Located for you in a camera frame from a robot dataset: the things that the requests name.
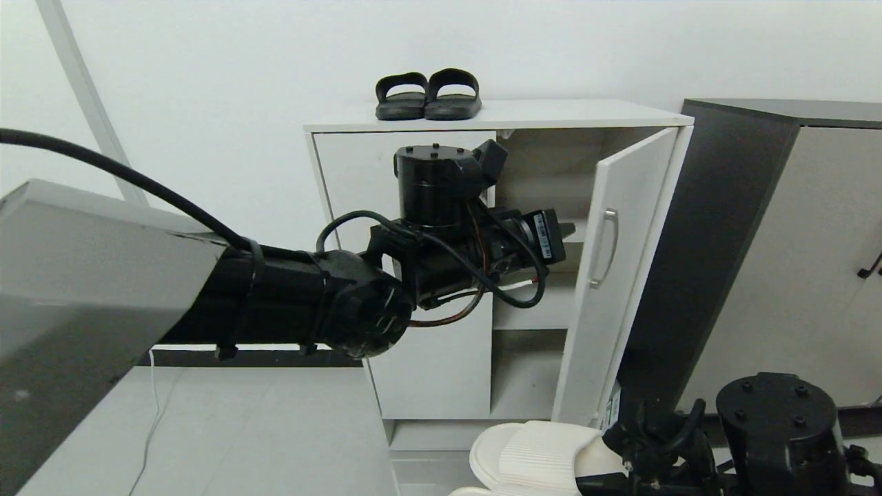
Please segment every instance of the black cylinder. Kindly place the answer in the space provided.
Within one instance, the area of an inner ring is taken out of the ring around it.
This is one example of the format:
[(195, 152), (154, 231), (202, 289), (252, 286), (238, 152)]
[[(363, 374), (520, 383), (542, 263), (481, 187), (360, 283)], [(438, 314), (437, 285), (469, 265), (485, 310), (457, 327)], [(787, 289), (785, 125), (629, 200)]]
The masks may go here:
[(836, 404), (796, 375), (762, 372), (717, 395), (745, 496), (847, 496)]
[(401, 220), (429, 231), (456, 229), (463, 198), (456, 194), (462, 148), (438, 145), (403, 147), (395, 154)]

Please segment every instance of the silver handle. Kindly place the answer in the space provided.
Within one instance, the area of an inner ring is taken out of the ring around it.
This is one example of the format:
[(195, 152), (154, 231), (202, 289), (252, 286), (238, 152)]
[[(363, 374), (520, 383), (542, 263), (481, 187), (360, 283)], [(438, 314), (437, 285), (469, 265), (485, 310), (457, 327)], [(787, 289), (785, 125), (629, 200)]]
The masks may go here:
[[(609, 255), (609, 264), (607, 264), (606, 270), (603, 271), (603, 277), (600, 279), (592, 279), (590, 284), (592, 289), (599, 289), (601, 284), (606, 281), (606, 276), (609, 275), (609, 270), (612, 268), (612, 262), (616, 259), (616, 252), (618, 252), (618, 211), (612, 208), (607, 208), (605, 212), (603, 212), (603, 220), (612, 222), (612, 253)], [(600, 241), (598, 240), (597, 249), (600, 250)]]

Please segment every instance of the barcode label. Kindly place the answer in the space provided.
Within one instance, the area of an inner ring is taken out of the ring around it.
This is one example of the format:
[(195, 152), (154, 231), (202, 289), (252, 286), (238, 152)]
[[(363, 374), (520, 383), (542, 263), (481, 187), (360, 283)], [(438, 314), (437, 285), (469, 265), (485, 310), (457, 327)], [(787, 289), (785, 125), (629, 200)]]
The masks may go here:
[(606, 414), (603, 416), (603, 422), (601, 424), (601, 430), (606, 431), (616, 422), (618, 422), (618, 408), (619, 404), (622, 401), (622, 390), (619, 389), (616, 391), (612, 398), (609, 398), (609, 402), (607, 402)]
[(542, 250), (542, 257), (551, 258), (551, 244), (549, 243), (548, 228), (545, 227), (545, 215), (536, 214), (533, 217), (536, 220), (536, 235), (539, 236), (539, 248)]

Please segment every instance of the label sticker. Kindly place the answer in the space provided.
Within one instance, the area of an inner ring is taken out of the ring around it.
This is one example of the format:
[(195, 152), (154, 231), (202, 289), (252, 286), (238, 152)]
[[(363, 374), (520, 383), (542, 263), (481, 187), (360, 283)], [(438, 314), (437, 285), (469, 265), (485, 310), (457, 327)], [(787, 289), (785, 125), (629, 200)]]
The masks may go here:
[(551, 258), (551, 244), (549, 243), (548, 228), (545, 227), (545, 215), (536, 214), (533, 216), (536, 221), (536, 234), (539, 236), (539, 248), (542, 250), (542, 257)]

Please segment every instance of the door handle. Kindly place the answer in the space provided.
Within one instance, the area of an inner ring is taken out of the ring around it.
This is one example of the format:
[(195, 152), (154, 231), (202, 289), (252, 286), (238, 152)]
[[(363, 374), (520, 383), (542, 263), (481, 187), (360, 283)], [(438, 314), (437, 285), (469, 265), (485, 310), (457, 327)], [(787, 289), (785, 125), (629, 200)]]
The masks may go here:
[[(592, 279), (589, 285), (592, 289), (599, 289), (604, 281), (606, 281), (607, 275), (609, 275), (609, 270), (612, 268), (612, 263), (616, 259), (616, 252), (618, 252), (618, 211), (613, 208), (607, 208), (603, 212), (603, 220), (612, 222), (612, 253), (609, 255), (609, 263), (607, 264), (606, 270), (603, 271), (603, 276), (600, 279)], [(597, 250), (600, 250), (600, 240), (597, 243)]]
[[(866, 279), (866, 278), (870, 277), (870, 275), (872, 273), (876, 272), (876, 269), (879, 268), (879, 264), (882, 264), (882, 252), (879, 254), (878, 257), (876, 257), (876, 261), (873, 262), (872, 267), (862, 268), (861, 270), (857, 271), (857, 276), (860, 277), (861, 279)], [(882, 275), (882, 269), (879, 270), (879, 275)]]

